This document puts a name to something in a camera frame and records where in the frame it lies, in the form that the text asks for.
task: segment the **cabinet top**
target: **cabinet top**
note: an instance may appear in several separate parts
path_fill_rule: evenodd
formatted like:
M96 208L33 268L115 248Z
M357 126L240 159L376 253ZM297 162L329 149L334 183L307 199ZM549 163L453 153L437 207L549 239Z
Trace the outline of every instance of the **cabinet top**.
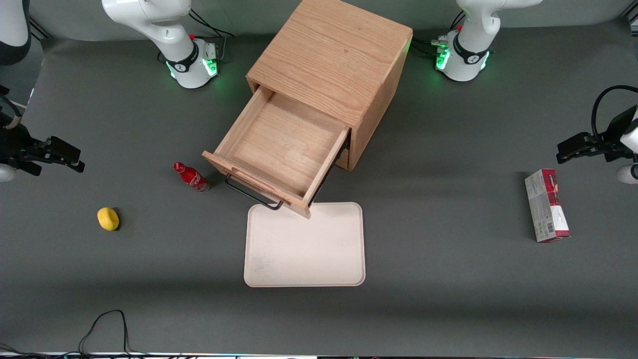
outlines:
M246 77L357 127L412 29L339 0L303 0Z

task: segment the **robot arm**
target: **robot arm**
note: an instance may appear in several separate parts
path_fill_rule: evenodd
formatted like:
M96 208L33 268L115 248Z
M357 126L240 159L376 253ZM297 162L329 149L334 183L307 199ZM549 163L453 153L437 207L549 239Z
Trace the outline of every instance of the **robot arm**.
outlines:
M500 10L527 8L543 0L457 0L466 14L463 28L440 36L434 45L444 49L437 70L455 81L474 79L485 67L489 47L501 29Z
M132 27L151 39L168 60L182 60L193 50L193 42L184 27L174 22L188 15L191 9L190 0L103 0L102 7L113 21ZM158 26L155 22L168 23Z
M0 86L2 100L8 101L4 97L8 92L9 89ZM15 177L16 169L39 176L42 167L33 162L61 164L76 172L84 171L79 149L54 136L45 141L34 139L20 124L21 115L16 107L12 108L15 112L13 119L0 111L0 182Z
M605 156L612 162L619 158L631 159L634 163L620 167L616 177L623 183L638 184L638 105L614 117L607 130L598 133L596 117L601 99L610 91L624 89L638 93L638 88L617 85L603 91L594 103L591 112L591 134L580 132L558 144L556 159L559 164L579 157Z
M191 39L176 22L188 15L191 0L102 0L102 7L113 21L151 39L181 86L199 88L217 75L215 45Z
M3 0L0 3L0 65L13 65L27 56L29 0Z

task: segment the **green light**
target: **green light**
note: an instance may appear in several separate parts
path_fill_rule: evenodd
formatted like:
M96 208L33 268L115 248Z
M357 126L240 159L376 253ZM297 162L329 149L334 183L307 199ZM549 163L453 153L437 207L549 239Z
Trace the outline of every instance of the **green light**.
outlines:
M441 54L439 54L438 59L436 59L436 67L438 67L439 70L444 69L445 65L447 65L447 60L449 58L450 58L450 50L445 49Z
M172 78L175 78L175 74L173 73L173 69L170 67L170 65L168 64L168 61L166 62L166 66L168 67L168 71L170 71L170 76Z
M480 69L483 70L485 68L485 65L487 64L487 58L489 57L489 51L487 51L487 54L485 54L485 59L483 59L483 65L480 66Z
M217 61L202 59L202 63L211 77L217 75Z

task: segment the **open drawer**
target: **open drawer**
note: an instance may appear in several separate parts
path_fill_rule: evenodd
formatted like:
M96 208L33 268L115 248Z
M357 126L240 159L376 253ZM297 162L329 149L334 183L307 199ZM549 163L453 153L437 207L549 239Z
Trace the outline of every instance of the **open drawer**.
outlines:
M310 218L310 204L343 149L350 128L260 86L214 153L202 155L234 189L236 181Z

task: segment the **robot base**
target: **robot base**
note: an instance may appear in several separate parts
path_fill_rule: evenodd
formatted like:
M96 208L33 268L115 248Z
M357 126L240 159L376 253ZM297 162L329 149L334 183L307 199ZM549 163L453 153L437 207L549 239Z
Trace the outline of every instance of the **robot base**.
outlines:
M466 82L473 80L485 68L489 52L482 59L477 58L476 63L466 64L463 57L456 52L454 46L451 46L452 40L457 34L458 31L454 30L439 36L439 42L448 45L443 48L443 52L436 58L436 69L454 81Z
M218 73L215 44L207 43L201 39L195 39L193 42L199 49L198 59L191 65L188 72L173 71L167 63L170 75L177 80L177 83L187 89L196 89L206 85Z

